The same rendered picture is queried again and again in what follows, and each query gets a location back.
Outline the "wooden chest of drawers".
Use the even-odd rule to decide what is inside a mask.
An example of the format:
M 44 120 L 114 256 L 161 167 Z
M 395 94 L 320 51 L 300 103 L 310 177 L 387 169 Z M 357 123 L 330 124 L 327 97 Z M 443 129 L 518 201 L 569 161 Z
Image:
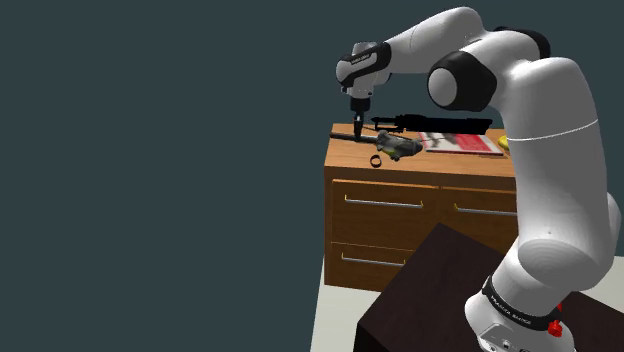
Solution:
M 518 234 L 515 175 L 503 155 L 432 153 L 393 161 L 330 139 L 324 162 L 324 281 L 382 291 L 439 224 L 506 253 Z

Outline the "black long flat object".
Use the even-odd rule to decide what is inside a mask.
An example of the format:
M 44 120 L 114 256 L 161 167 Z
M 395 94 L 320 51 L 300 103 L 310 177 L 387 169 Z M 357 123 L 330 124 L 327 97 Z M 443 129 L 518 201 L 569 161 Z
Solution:
M 451 134 L 485 135 L 493 123 L 486 118 L 440 118 L 420 114 L 403 114 L 395 117 L 373 117 L 375 130 L 388 132 L 433 132 Z

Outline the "dark robot stand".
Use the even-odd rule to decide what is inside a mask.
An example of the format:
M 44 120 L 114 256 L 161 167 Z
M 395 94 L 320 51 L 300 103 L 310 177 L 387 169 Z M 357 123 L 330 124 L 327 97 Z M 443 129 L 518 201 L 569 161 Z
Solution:
M 483 352 L 464 305 L 502 258 L 437 225 L 358 321 L 353 352 Z M 580 292 L 562 307 L 578 352 L 624 352 L 624 313 Z

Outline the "red and white book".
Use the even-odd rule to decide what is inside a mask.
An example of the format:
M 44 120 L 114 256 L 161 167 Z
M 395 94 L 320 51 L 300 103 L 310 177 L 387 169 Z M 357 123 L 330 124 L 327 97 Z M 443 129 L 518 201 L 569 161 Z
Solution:
M 485 135 L 419 132 L 423 148 L 432 153 L 474 155 L 503 155 L 503 152 Z

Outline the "grey green toy helicopter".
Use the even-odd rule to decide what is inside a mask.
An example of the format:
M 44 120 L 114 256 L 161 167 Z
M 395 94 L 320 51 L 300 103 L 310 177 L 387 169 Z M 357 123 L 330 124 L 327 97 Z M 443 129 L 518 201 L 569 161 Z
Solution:
M 444 143 L 454 147 L 459 146 L 458 137 L 453 133 L 425 132 L 423 137 L 408 138 L 387 130 L 380 130 L 375 136 L 361 135 L 357 140 L 374 144 L 378 151 L 387 154 L 393 161 L 414 156 L 427 148 L 442 147 Z

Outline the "black thin rod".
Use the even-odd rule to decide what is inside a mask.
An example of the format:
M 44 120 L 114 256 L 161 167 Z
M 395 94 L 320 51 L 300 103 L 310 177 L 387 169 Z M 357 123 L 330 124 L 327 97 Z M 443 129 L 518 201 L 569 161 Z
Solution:
M 335 133 L 331 132 L 329 134 L 331 139 L 345 140 L 345 141 L 353 141 L 357 143 L 366 143 L 366 144 L 376 144 L 377 136 L 366 136 L 366 135 L 352 135 L 352 134 L 343 134 L 343 133 Z

